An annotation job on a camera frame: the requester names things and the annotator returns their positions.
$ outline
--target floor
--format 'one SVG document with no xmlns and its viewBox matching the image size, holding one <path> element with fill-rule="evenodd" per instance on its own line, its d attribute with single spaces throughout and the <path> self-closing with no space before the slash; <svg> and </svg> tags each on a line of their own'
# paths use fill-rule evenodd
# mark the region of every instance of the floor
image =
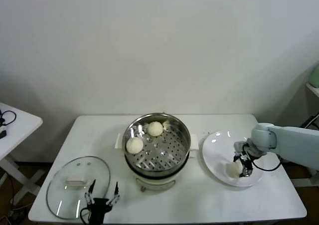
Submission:
<svg viewBox="0 0 319 225">
<path fill-rule="evenodd" d="M 296 178 L 308 178 L 310 175 L 306 168 L 298 166 L 298 165 L 289 165 L 284 166 L 289 177 L 292 179 Z M 43 183 L 46 174 L 50 170 L 50 166 L 36 166 L 36 165 L 20 165 L 19 170 L 25 174 L 27 177 L 32 177 L 32 175 L 38 170 L 43 169 L 45 170 L 45 175 L 42 176 L 42 178 L 37 182 L 38 185 L 41 186 Z M 13 188 L 14 191 L 17 192 L 22 185 L 17 182 L 15 179 L 13 179 Z M 297 192 L 300 195 L 301 199 L 303 200 L 308 215 L 304 219 L 300 220 L 289 220 L 289 221 L 280 221 L 277 222 L 276 225 L 319 225 L 319 188 L 297 188 Z M 10 180 L 7 179 L 3 186 L 0 188 L 0 218 L 4 215 L 7 215 L 8 211 L 11 208 L 11 205 L 9 203 L 10 199 L 12 197 L 12 188 Z M 23 200 L 17 205 L 17 206 L 25 206 L 30 203 L 32 203 L 35 199 L 35 196 L 32 194 L 27 194 Z M 33 223 L 28 220 L 27 216 L 26 218 L 19 223 L 20 225 L 41 225 L 41 223 Z M 0 221 L 0 225 L 7 225 L 6 219 L 2 219 Z"/>
</svg>

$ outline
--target steamed bun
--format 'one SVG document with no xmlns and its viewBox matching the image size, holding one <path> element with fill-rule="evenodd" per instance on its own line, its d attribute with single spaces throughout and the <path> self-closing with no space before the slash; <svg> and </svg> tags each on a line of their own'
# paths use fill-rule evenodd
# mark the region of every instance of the steamed bun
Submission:
<svg viewBox="0 0 319 225">
<path fill-rule="evenodd" d="M 143 140 L 140 138 L 130 138 L 126 142 L 126 149 L 130 154 L 138 154 L 144 146 Z"/>
<path fill-rule="evenodd" d="M 160 122 L 151 122 L 148 127 L 148 134 L 156 137 L 161 135 L 163 132 L 163 126 Z"/>
<path fill-rule="evenodd" d="M 238 159 L 236 162 L 227 164 L 227 174 L 232 178 L 239 178 L 239 175 L 242 173 L 243 165 Z"/>
</svg>

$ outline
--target white plate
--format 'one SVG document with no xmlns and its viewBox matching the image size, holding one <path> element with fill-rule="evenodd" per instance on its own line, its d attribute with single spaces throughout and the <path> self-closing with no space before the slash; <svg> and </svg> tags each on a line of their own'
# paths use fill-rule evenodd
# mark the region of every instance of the white plate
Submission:
<svg viewBox="0 0 319 225">
<path fill-rule="evenodd" d="M 263 171 L 254 167 L 250 177 L 235 177 L 229 172 L 229 165 L 233 162 L 235 155 L 234 143 L 246 141 L 246 138 L 236 135 L 231 131 L 219 131 L 209 135 L 203 144 L 202 154 L 208 169 L 221 181 L 236 186 L 248 187 L 257 183 Z M 254 161 L 258 166 L 263 167 L 263 158 Z"/>
</svg>

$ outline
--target white wall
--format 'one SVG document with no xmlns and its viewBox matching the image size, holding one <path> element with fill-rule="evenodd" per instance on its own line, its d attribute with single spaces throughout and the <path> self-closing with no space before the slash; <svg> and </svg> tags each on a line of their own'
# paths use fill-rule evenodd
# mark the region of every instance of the white wall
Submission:
<svg viewBox="0 0 319 225">
<path fill-rule="evenodd" d="M 0 0 L 0 100 L 44 120 L 13 154 L 53 161 L 80 114 L 253 113 L 298 124 L 309 114 L 303 82 L 319 61 L 318 8 Z"/>
</svg>

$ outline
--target glass lid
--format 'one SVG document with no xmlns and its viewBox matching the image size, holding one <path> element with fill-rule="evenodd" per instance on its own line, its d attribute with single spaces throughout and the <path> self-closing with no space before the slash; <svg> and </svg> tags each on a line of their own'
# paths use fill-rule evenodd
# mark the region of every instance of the glass lid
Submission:
<svg viewBox="0 0 319 225">
<path fill-rule="evenodd" d="M 61 219 L 77 219 L 87 206 L 84 194 L 95 181 L 91 198 L 103 198 L 110 185 L 110 170 L 100 158 L 87 156 L 70 161 L 51 180 L 46 192 L 50 211 Z"/>
</svg>

